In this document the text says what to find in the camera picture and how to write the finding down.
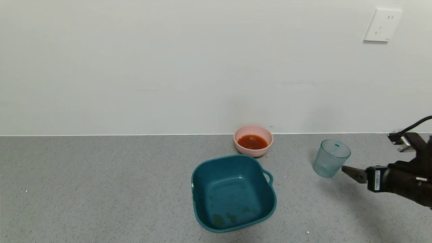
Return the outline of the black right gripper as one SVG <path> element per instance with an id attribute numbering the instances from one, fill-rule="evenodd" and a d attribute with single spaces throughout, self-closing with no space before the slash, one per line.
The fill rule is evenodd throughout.
<path id="1" fill-rule="evenodd" d="M 371 166 L 367 169 L 342 166 L 342 171 L 374 193 L 393 193 L 409 200 L 420 200 L 422 183 L 408 172 L 394 166 Z"/>

